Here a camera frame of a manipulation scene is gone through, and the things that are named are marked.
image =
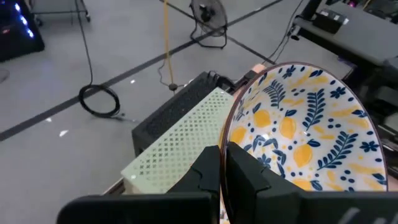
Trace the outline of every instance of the ceramic bowl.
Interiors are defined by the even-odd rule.
[[[304,190],[387,189],[367,112],[344,83],[314,65],[283,63],[258,75],[232,107],[228,141]]]

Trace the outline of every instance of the green perforated panel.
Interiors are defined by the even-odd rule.
[[[128,192],[166,193],[189,170],[206,146],[218,144],[233,97],[214,89],[134,159],[122,175]]]

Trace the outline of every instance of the fan base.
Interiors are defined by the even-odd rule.
[[[209,32],[209,34],[211,35],[211,33],[217,32],[217,31],[220,30],[220,29],[223,29],[223,30],[224,30],[224,32],[223,32],[224,44],[223,44],[222,46],[205,45],[205,44],[202,44],[200,41],[198,41],[196,38],[193,37],[194,33],[195,33],[195,32],[197,31],[197,29],[198,29],[198,23],[199,23],[200,21],[198,21],[198,20],[196,19],[196,17],[195,17],[195,11],[193,10],[193,7],[192,7],[191,5],[190,5],[190,8],[191,8],[191,10],[192,10],[193,18],[195,19],[195,28],[194,28],[194,30],[192,31],[191,35],[190,35],[191,40],[193,40],[194,42],[196,42],[197,44],[199,44],[200,47],[223,49],[223,48],[226,46],[226,43],[227,43],[227,35],[226,35],[227,25],[225,25],[225,26],[223,26],[223,27],[220,27],[220,28],[218,28],[218,29],[216,29],[216,30],[213,30],[213,31]]]

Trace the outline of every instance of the bowl rim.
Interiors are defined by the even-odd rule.
[[[236,108],[238,107],[238,103],[239,103],[239,101],[242,99],[243,95],[244,95],[244,94],[247,92],[247,90],[250,88],[250,86],[252,86],[252,84],[253,84],[255,81],[257,81],[257,79],[261,78],[261,77],[263,76],[263,74],[265,74],[266,72],[269,72],[269,71],[271,71],[271,70],[273,70],[273,69],[275,69],[275,68],[277,68],[277,67],[281,67],[281,66],[284,66],[284,65],[296,65],[296,64],[311,66],[311,67],[314,67],[314,68],[317,68],[317,69],[322,69],[323,71],[327,72],[327,73],[328,73],[329,75],[331,75],[335,80],[338,80],[340,83],[342,83],[343,86],[345,86],[346,89],[349,90],[349,91],[351,92],[351,94],[355,97],[356,101],[359,103],[359,105],[361,105],[362,109],[363,109],[365,112],[367,112],[366,109],[365,109],[365,107],[363,106],[362,102],[361,102],[361,101],[358,99],[358,97],[353,93],[353,91],[351,90],[350,87],[348,87],[342,80],[336,78],[336,76],[334,76],[334,74],[332,74],[332,73],[329,72],[328,70],[325,70],[325,69],[323,69],[323,68],[321,68],[321,67],[319,67],[319,66],[313,65],[313,64],[311,64],[311,63],[298,62],[298,61],[284,62],[284,63],[279,63],[279,64],[276,64],[276,65],[267,67],[267,68],[264,69],[263,71],[257,73],[257,75],[256,75],[252,80],[250,80],[250,81],[248,82],[248,84],[246,84],[246,85],[242,88],[241,92],[240,92],[239,95],[236,97],[236,99],[235,99],[235,101],[234,101],[234,103],[233,103],[233,105],[232,105],[232,107],[231,107],[231,110],[229,111],[228,117],[227,117],[227,119],[226,119],[226,121],[225,121],[224,129],[222,130],[222,133],[221,133],[221,134],[222,134],[221,144],[220,144],[220,153],[221,153],[221,170],[220,170],[220,171],[221,171],[221,192],[222,192],[222,194],[223,194],[224,207],[225,207],[225,209],[226,209],[228,215],[232,215],[232,213],[231,213],[232,211],[231,211],[231,207],[229,206],[230,201],[229,201],[229,197],[228,197],[228,186],[226,185],[226,143],[227,143],[226,141],[227,141],[227,134],[228,134],[228,132],[229,132],[229,127],[230,127],[230,124],[231,124],[231,120],[232,120],[232,117],[233,117],[233,115],[234,115],[234,112],[235,112]],[[387,187],[386,187],[386,191],[388,191],[387,164],[386,164],[386,159],[385,159],[384,153],[383,153],[383,151],[382,151],[382,144],[381,144],[381,141],[380,141],[380,138],[379,138],[379,134],[377,133],[377,130],[376,130],[376,128],[374,127],[373,121],[372,121],[372,119],[371,119],[370,117],[369,117],[369,120],[370,120],[371,126],[372,126],[372,128],[373,128],[373,130],[374,130],[374,133],[376,134],[377,141],[378,141],[378,143],[379,143],[379,145],[380,145],[380,148],[381,148],[381,155],[382,155],[383,164],[384,164],[384,172],[386,173],[386,186],[387,186]]]

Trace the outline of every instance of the cable on floor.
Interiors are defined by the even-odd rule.
[[[161,70],[162,70],[162,68],[164,68],[165,65],[166,65],[166,58],[163,59],[162,65],[161,65],[159,68],[157,68],[157,73],[159,74],[159,77],[160,77],[159,82],[160,82],[162,85],[169,87],[169,84],[163,82],[163,75],[162,75],[162,71],[161,71]]]
[[[0,68],[0,84],[6,81],[10,77],[10,71],[7,69]]]
[[[76,7],[77,11],[80,11],[79,10],[79,5],[77,3],[77,0],[75,0],[75,7]],[[78,95],[79,102],[80,102],[81,106],[87,112],[89,112],[90,114],[92,114],[92,115],[94,115],[96,117],[121,119],[121,118],[117,118],[117,115],[120,112],[120,101],[119,101],[118,95],[112,89],[110,89],[109,87],[106,87],[104,85],[93,85],[93,67],[91,65],[91,59],[90,59],[90,53],[88,51],[86,35],[85,35],[84,28],[83,28],[83,24],[81,22],[81,16],[80,16],[79,12],[77,13],[77,18],[78,18],[78,22],[79,22],[79,26],[80,26],[81,36],[83,37],[83,42],[84,42],[84,45],[85,45],[85,51],[86,51],[88,67],[90,69],[90,83],[80,89],[79,95]],[[105,93],[111,95],[113,100],[115,101],[114,109],[111,110],[110,112],[107,112],[107,113],[100,113],[100,112],[97,112],[97,111],[92,110],[91,108],[89,108],[87,106],[86,102],[85,102],[85,95],[86,95],[86,92],[88,92],[88,91],[104,91]]]
[[[287,34],[289,33],[290,23],[292,23],[293,18],[294,18],[294,15],[296,14],[297,10],[299,9],[299,7],[301,6],[301,4],[302,4],[303,2],[304,2],[304,0],[301,0],[301,1],[299,2],[299,4],[297,5],[297,7],[294,9],[294,11],[293,11],[293,13],[292,13],[292,15],[291,15],[291,17],[290,17],[290,19],[289,19],[289,23],[287,24],[286,31],[285,31],[285,33],[284,33],[284,36],[282,37],[282,40],[280,41],[279,45],[278,45],[277,48],[274,50],[274,52],[268,57],[269,59],[271,59],[271,58],[276,54],[276,52],[279,50],[279,47],[284,43],[284,40],[285,40],[285,38],[287,37]]]
[[[286,42],[285,42],[285,44],[282,46],[282,50],[280,50],[278,56],[276,57],[276,59],[275,59],[275,61],[274,61],[275,63],[278,61],[280,55],[281,55],[282,52],[285,50],[285,47],[286,47],[287,43],[289,43],[289,40],[290,40],[290,38],[288,37],[287,40],[286,40]]]
[[[163,59],[162,65],[157,69],[157,73],[160,76],[160,83],[167,86],[169,90],[173,91],[173,94],[175,95],[175,91],[180,88],[184,87],[184,85],[178,85],[174,83],[174,74],[173,74],[173,69],[172,69],[172,62],[171,62],[171,56],[170,56],[170,49],[169,49],[169,6],[168,6],[169,0],[164,0],[163,3],[163,21],[164,21],[164,46],[165,46],[165,54],[166,58]],[[170,74],[170,81],[171,84],[167,84],[163,82],[163,76],[162,76],[162,71],[161,69],[165,66],[165,63],[167,62],[167,66],[169,68],[169,74]]]

